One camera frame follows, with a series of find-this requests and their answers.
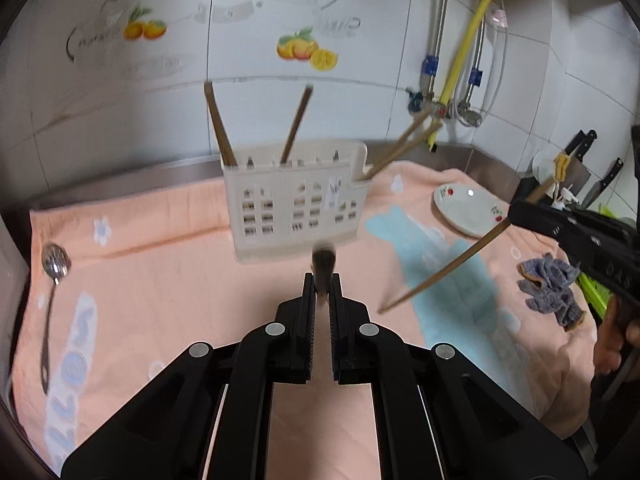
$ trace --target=spoon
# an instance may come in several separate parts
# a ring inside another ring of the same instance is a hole
[[[49,325],[51,322],[51,305],[56,287],[60,284],[71,267],[71,261],[66,255],[66,251],[56,244],[46,244],[42,248],[42,268],[53,280],[51,292],[49,293],[49,304],[47,305],[47,320],[44,326],[44,336],[42,338],[42,350],[40,351],[40,382],[45,395],[49,391]]]

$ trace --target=white sticker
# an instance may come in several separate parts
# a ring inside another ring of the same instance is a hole
[[[329,189],[327,189],[326,196],[324,198],[325,209],[335,209],[337,207],[341,183],[342,179],[339,176],[334,176],[329,179]]]

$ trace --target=towel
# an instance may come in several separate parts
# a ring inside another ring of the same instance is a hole
[[[580,269],[546,253],[542,258],[532,258],[517,265],[518,272],[526,278],[518,287],[531,298],[525,301],[531,310],[541,314],[556,314],[558,325],[566,332],[584,321],[585,312],[575,302],[569,286],[580,274]]]

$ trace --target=silver screw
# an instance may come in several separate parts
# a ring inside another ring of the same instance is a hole
[[[456,354],[456,351],[453,349],[453,346],[449,346],[449,345],[436,346],[436,355],[440,359],[451,359],[455,354]]]
[[[269,323],[264,331],[269,335],[284,334],[284,325],[282,323]]]
[[[373,323],[364,323],[360,326],[360,333],[362,335],[376,335],[380,332],[380,329]]]
[[[209,346],[204,343],[196,343],[189,348],[191,357],[204,357],[209,353]]]

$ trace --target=ceramic plate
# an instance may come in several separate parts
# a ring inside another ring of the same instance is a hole
[[[485,189],[442,184],[433,193],[436,207],[465,235],[481,238],[507,216],[507,209]]]

